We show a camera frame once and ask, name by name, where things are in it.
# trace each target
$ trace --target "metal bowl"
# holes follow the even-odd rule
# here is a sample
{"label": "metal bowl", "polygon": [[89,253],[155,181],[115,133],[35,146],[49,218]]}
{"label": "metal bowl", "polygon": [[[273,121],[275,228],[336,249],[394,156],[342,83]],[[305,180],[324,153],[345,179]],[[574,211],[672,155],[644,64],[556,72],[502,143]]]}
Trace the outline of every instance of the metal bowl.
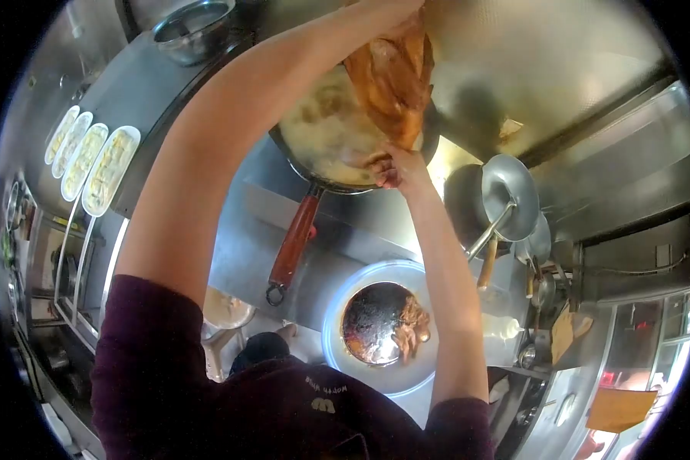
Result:
{"label": "metal bowl", "polygon": [[156,47],[181,66],[193,66],[224,50],[235,0],[194,2],[153,29]]}

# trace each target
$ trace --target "fried food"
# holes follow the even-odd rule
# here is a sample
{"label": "fried food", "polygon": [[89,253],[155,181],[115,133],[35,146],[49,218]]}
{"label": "fried food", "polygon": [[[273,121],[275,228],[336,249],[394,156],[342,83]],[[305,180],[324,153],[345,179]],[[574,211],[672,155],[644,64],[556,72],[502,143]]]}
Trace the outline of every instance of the fried food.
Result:
{"label": "fried food", "polygon": [[424,32],[424,8],[355,50],[344,63],[368,117],[393,143],[411,150],[432,97],[434,59]]}
{"label": "fried food", "polygon": [[413,295],[408,296],[399,315],[399,324],[391,336],[399,347],[400,358],[405,365],[416,357],[419,344],[430,339],[429,323],[430,314],[422,309]]}

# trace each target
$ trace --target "hand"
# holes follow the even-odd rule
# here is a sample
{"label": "hand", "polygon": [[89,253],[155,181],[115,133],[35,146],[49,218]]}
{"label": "hand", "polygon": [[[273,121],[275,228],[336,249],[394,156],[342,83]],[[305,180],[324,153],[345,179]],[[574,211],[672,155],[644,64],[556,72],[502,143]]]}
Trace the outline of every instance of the hand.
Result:
{"label": "hand", "polygon": [[373,154],[369,163],[376,185],[384,189],[399,189],[407,197],[432,187],[432,179],[420,152],[384,143],[382,151]]}

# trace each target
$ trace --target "stainless steel wall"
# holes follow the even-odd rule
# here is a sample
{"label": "stainless steel wall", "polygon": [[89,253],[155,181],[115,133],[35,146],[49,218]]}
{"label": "stainless steel wall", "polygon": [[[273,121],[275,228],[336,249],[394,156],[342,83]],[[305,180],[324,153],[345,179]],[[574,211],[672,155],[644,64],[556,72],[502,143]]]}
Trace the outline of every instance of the stainless steel wall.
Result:
{"label": "stainless steel wall", "polygon": [[556,241],[576,242],[690,202],[690,101],[675,82],[531,170]]}

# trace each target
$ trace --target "wooden handle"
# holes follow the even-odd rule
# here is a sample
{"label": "wooden handle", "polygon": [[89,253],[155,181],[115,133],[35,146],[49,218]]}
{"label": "wooden handle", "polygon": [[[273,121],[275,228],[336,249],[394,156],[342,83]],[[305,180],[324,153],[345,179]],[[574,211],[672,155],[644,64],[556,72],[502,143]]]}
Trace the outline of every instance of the wooden handle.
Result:
{"label": "wooden handle", "polygon": [[[276,256],[273,268],[271,268],[271,274],[268,276],[269,287],[266,291],[266,299],[274,307],[281,305],[281,302],[284,301],[285,292],[291,285],[291,280],[294,279],[294,272],[304,252],[304,246],[307,244],[309,229],[314,222],[314,216],[317,214],[317,207],[319,207],[319,199],[323,192],[324,190],[318,186],[310,188],[307,196],[299,205],[299,209],[296,211],[284,237],[284,242],[281,244],[279,254]],[[271,292],[274,290],[278,291],[278,298],[272,298]]]}
{"label": "wooden handle", "polygon": [[496,251],[498,250],[498,237],[494,233],[488,241],[488,248],[486,249],[486,259],[483,261],[483,266],[480,267],[480,276],[478,277],[478,290],[485,291],[488,288],[488,282],[491,280],[493,273],[493,264],[496,262]]}
{"label": "wooden handle", "polygon": [[534,297],[534,270],[531,263],[527,261],[527,299]]}

